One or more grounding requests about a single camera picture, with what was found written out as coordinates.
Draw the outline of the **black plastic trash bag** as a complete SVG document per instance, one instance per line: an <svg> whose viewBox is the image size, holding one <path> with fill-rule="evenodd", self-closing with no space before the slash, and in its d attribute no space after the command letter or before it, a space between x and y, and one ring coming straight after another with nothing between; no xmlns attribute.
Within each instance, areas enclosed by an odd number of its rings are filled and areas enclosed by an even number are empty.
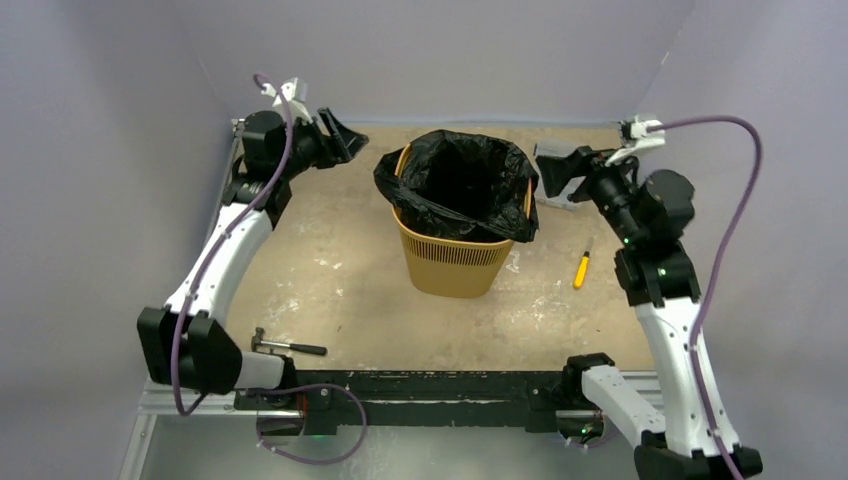
<svg viewBox="0 0 848 480"><path fill-rule="evenodd" d="M532 242L539 229L539 182L513 142L435 130L384 155L373 172L378 191L415 233L446 240Z"/></svg>

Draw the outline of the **yellow plastic trash bin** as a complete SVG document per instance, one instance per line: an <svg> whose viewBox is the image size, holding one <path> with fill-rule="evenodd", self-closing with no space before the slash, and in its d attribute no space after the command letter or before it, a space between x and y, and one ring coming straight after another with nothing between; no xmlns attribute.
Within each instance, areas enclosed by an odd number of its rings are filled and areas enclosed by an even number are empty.
<svg viewBox="0 0 848 480"><path fill-rule="evenodd" d="M526 209L535 204L533 196L525 201ZM401 223L392 205L391 212L399 228L410 280L417 289L432 295L475 298L485 294L514 244L520 243L476 243L421 235Z"/></svg>

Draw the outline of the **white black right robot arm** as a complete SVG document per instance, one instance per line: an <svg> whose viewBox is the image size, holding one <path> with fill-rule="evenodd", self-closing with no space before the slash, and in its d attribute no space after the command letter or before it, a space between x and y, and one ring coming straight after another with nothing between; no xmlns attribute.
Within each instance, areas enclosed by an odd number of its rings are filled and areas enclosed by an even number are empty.
<svg viewBox="0 0 848 480"><path fill-rule="evenodd" d="M559 385L576 407L597 407L633 449L642 479L748 479L762 473L758 450L741 442L723 406L697 319L706 310L681 237L694 216L694 188L657 170L638 180L639 161L580 146L534 152L545 193L592 202L621 241L615 274L653 357L663 405L655 408L604 354L573 356Z"/></svg>

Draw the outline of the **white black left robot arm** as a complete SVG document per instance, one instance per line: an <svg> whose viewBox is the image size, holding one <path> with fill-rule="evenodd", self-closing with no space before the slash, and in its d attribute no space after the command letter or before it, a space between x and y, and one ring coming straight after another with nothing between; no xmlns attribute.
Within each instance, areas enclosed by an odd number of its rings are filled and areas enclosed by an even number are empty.
<svg viewBox="0 0 848 480"><path fill-rule="evenodd" d="M216 224L180 287L161 307L147 307L137 330L150 378L200 394L259 390L272 408L297 399L292 360L244 351L229 336L226 316L261 245L292 198L291 182L311 169L353 160L369 138L343 125L328 108L287 122L263 110L236 124L235 158Z"/></svg>

